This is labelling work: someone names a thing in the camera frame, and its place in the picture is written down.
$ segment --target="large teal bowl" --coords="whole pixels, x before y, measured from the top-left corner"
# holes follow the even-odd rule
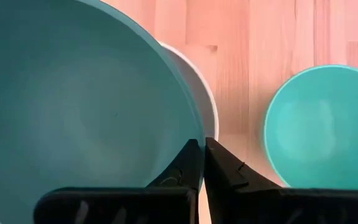
[[[307,69],[276,93],[264,144],[290,187],[358,189],[358,69]]]
[[[145,187],[187,140],[193,97],[163,48],[97,0],[0,0],[0,222],[60,187]]]

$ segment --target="butcher block countertop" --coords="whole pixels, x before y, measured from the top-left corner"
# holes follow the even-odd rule
[[[185,54],[209,83],[219,142],[282,185],[260,129],[270,99],[299,71],[358,68],[358,0],[104,0]],[[200,223],[210,223],[200,195]]]

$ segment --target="wood grain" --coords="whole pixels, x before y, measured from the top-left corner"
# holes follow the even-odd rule
[[[277,88],[315,65],[358,68],[358,0],[104,1],[199,67],[218,106],[219,141],[278,184],[260,145]],[[200,223],[210,223],[200,205]]]

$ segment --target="bowl rim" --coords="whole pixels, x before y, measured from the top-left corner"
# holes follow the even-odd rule
[[[318,66],[314,66],[314,67],[310,67],[310,68],[306,68],[300,72],[298,72],[297,74],[295,74],[294,76],[292,76],[291,78],[289,78],[288,80],[286,80],[284,82],[284,84],[281,85],[281,87],[274,93],[274,96],[272,98],[272,100],[270,101],[268,108],[265,112],[265,118],[264,118],[264,126],[263,126],[263,147],[264,147],[264,152],[267,156],[267,159],[270,163],[270,165],[273,167],[274,172],[278,175],[278,177],[282,180],[282,182],[285,184],[286,187],[292,187],[286,180],[285,178],[283,178],[283,176],[281,175],[281,173],[278,171],[278,169],[276,168],[274,161],[270,155],[270,150],[267,144],[267,138],[266,138],[266,132],[267,132],[267,120],[269,119],[269,115],[271,113],[272,107],[275,104],[275,101],[278,97],[278,95],[280,94],[280,92],[289,84],[291,83],[293,80],[295,80],[296,78],[306,75],[309,72],[312,72],[313,70],[318,70],[318,69],[324,69],[324,68],[341,68],[341,69],[347,69],[347,70],[352,70],[354,72],[358,73],[358,68],[355,67],[351,67],[348,65],[318,65]]]
[[[172,47],[171,45],[169,44],[166,44],[165,42],[162,42],[160,40],[158,40],[159,44],[175,53],[177,56],[179,56],[182,60],[184,60],[189,66],[191,69],[194,70],[194,72],[197,74],[197,77],[199,78],[199,80],[202,82],[204,88],[205,88],[205,91],[207,92],[207,95],[209,97],[209,102],[211,103],[211,107],[212,107],[212,113],[213,113],[213,117],[214,117],[214,138],[215,140],[218,141],[219,139],[219,115],[218,115],[218,108],[216,106],[216,101],[215,101],[215,98],[214,98],[214,95],[212,94],[212,90],[211,88],[209,87],[209,84],[208,82],[206,81],[206,79],[204,78],[203,74],[200,72],[200,70],[197,68],[197,66],[191,62],[191,60],[186,57],[186,55],[184,55],[183,53],[181,53],[178,49]]]
[[[196,102],[191,94],[190,88],[186,84],[185,79],[181,77],[179,69],[177,68],[175,63],[168,57],[167,53],[163,51],[163,48],[157,42],[157,40],[153,38],[143,27],[141,27],[129,16],[125,15],[123,12],[119,11],[118,9],[116,9],[115,7],[111,6],[106,2],[103,2],[101,0],[75,0],[75,1],[82,2],[90,7],[93,7],[101,12],[104,12],[110,15],[111,17],[115,18],[119,22],[123,23],[135,34],[137,34],[147,45],[149,45],[152,48],[152,50],[154,50],[157,53],[157,55],[160,57],[162,62],[171,71],[171,74],[175,77],[175,80],[178,82],[179,87],[181,88],[181,92],[185,95],[187,100],[187,105],[193,115],[193,122],[195,124],[195,128],[197,129],[198,133],[203,133],[203,124],[202,124],[201,115],[197,109]]]

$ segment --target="black robotic claw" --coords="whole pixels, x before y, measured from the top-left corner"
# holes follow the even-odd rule
[[[204,151],[190,139],[145,188],[50,192],[39,200],[34,223],[197,224],[202,173],[213,224],[358,223],[358,191],[281,188],[212,138]]]

